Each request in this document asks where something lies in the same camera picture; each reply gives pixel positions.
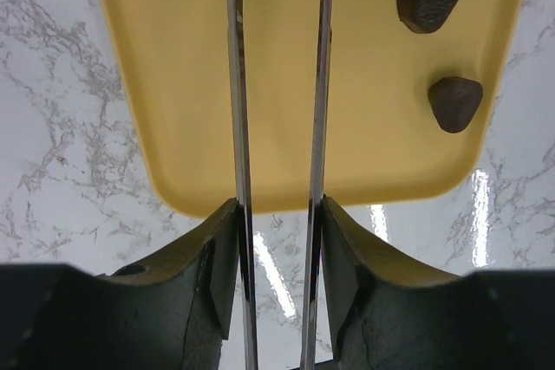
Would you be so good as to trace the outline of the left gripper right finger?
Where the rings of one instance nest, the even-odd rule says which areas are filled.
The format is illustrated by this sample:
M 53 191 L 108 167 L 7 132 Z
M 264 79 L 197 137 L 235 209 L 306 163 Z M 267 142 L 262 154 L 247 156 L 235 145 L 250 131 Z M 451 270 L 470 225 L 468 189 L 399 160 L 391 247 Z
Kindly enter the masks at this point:
M 554 273 L 434 268 L 325 198 L 323 277 L 341 369 L 551 369 Z

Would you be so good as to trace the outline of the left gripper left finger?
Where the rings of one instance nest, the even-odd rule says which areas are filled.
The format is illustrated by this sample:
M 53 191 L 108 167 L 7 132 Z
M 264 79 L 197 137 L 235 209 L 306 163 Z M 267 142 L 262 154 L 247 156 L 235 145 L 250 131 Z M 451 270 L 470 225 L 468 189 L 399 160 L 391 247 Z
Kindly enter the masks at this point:
M 4 369 L 215 369 L 229 336 L 238 203 L 112 275 L 1 268 Z

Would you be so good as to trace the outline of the metal serving tongs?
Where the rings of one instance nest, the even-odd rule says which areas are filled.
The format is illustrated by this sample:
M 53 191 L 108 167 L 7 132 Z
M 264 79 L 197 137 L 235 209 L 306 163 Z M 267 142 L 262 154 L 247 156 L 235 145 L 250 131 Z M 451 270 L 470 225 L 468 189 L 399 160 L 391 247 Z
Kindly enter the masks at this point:
M 226 0 L 245 365 L 258 367 L 254 211 L 306 208 L 300 367 L 316 365 L 332 0 Z

